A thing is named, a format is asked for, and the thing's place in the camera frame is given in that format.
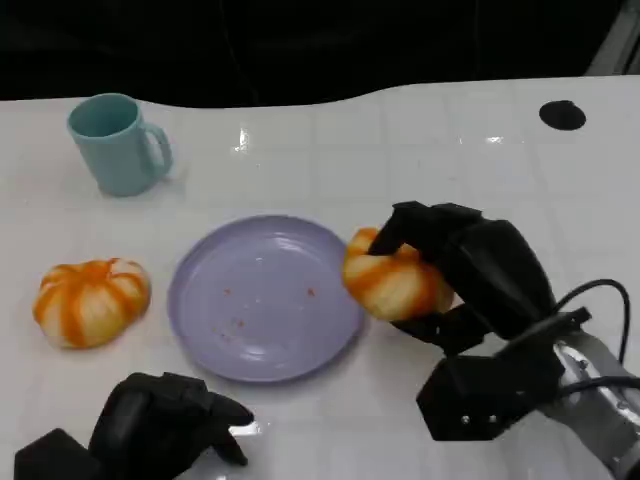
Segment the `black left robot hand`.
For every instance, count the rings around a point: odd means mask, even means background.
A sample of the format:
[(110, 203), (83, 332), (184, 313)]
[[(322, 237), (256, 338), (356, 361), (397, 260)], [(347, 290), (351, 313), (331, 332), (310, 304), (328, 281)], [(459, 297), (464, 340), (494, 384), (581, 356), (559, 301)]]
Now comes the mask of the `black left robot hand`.
[(227, 464), (247, 466), (230, 428), (253, 422), (249, 409), (201, 379), (137, 372), (110, 393), (88, 450), (110, 479), (175, 479), (209, 449)]

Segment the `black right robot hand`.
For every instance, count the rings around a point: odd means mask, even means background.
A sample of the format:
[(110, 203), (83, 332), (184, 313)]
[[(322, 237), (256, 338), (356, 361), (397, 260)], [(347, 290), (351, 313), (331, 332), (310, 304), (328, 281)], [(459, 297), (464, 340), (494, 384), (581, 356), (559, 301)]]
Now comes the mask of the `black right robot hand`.
[(548, 318), (556, 305), (548, 277), (519, 230), (507, 220), (453, 203), (397, 203), (369, 251), (415, 248), (461, 298), (445, 312), (395, 322), (422, 342), (457, 355), (494, 333), (511, 340)]

